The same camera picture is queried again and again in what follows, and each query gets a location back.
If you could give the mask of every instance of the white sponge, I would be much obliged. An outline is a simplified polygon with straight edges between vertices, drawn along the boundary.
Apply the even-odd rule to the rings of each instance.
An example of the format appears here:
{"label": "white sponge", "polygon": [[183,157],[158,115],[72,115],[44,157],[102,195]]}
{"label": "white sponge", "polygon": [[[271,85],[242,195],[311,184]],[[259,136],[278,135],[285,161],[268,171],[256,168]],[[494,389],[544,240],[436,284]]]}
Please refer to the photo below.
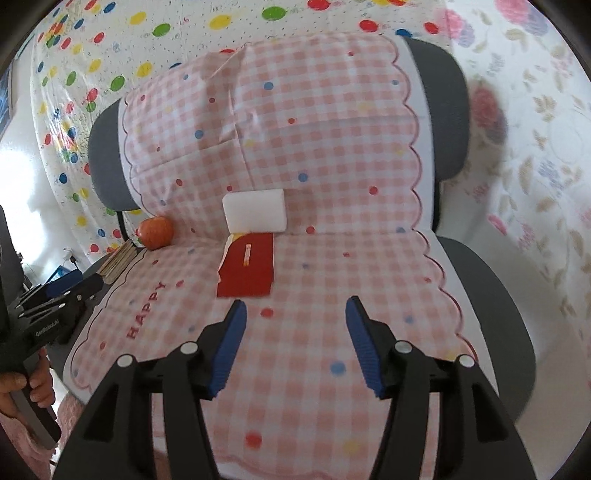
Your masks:
{"label": "white sponge", "polygon": [[287,228],[281,189],[228,193],[222,204],[230,233],[279,233]]}

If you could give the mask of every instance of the checkered fabric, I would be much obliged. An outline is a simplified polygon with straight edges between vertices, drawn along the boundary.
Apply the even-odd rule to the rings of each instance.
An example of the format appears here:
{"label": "checkered fabric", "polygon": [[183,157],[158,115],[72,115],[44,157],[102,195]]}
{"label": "checkered fabric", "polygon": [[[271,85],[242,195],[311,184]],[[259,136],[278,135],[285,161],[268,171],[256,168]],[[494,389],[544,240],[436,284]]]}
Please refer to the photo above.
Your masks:
{"label": "checkered fabric", "polygon": [[288,233],[394,232],[421,216],[403,40],[323,34],[210,53],[125,98],[130,191],[176,242],[228,235],[228,191],[285,189]]}
{"label": "checkered fabric", "polygon": [[[359,295],[371,318],[427,355],[470,353],[455,335],[462,311],[440,289],[438,264],[424,256],[427,241],[436,241],[427,238],[419,232],[276,237],[271,296],[245,299],[247,328],[228,386],[203,403],[222,473],[224,462],[233,462],[262,477],[368,478],[389,403],[363,380],[345,324],[349,296]],[[125,352],[140,361],[158,358],[222,320],[232,302],[215,298],[222,252],[222,242],[207,239],[143,252],[78,340],[66,372],[75,393],[89,398]],[[154,423],[161,436],[161,417]],[[428,458],[437,426],[430,426]],[[425,477],[432,473],[426,462]]]}

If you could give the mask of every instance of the silver screw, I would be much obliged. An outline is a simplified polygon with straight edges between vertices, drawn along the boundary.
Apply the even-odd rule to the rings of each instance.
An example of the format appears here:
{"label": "silver screw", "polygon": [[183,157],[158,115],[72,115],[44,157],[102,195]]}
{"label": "silver screw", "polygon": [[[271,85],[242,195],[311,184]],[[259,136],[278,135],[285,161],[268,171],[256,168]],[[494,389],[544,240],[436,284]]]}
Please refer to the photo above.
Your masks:
{"label": "silver screw", "polygon": [[181,353],[184,353],[185,355],[192,355],[198,349],[199,349],[199,347],[197,346],[197,344],[195,342],[186,342],[181,345]]}
{"label": "silver screw", "polygon": [[396,342],[394,348],[398,353],[410,353],[413,349],[413,346],[410,343],[401,340],[400,342]]}
{"label": "silver screw", "polygon": [[460,365],[466,368],[472,368],[476,362],[470,355],[462,355],[460,357]]}
{"label": "silver screw", "polygon": [[117,365],[121,368],[126,368],[134,362],[134,358],[131,355],[121,355],[117,359]]}

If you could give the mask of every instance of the red envelope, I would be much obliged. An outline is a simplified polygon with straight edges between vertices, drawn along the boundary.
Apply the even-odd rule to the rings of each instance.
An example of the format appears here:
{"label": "red envelope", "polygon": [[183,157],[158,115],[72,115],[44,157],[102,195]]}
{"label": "red envelope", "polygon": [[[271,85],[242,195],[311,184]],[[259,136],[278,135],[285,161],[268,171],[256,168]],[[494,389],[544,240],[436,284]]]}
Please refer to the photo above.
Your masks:
{"label": "red envelope", "polygon": [[269,295],[274,279],[273,234],[248,233],[234,240],[218,273],[218,297]]}

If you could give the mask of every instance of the human hand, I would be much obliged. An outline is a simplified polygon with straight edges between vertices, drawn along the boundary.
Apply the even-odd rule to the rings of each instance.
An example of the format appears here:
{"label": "human hand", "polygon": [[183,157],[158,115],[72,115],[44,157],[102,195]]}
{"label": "human hand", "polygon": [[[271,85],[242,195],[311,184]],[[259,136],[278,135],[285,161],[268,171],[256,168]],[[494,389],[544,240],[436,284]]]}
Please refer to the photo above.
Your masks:
{"label": "human hand", "polygon": [[[27,384],[24,375],[14,372],[0,374],[0,413],[7,417],[19,420],[27,426],[22,414],[14,404],[10,392],[23,389]],[[47,350],[39,350],[39,363],[29,379],[31,386],[31,401],[36,402],[39,408],[47,408],[56,401],[56,393],[53,391],[53,377],[49,372],[49,360]]]}

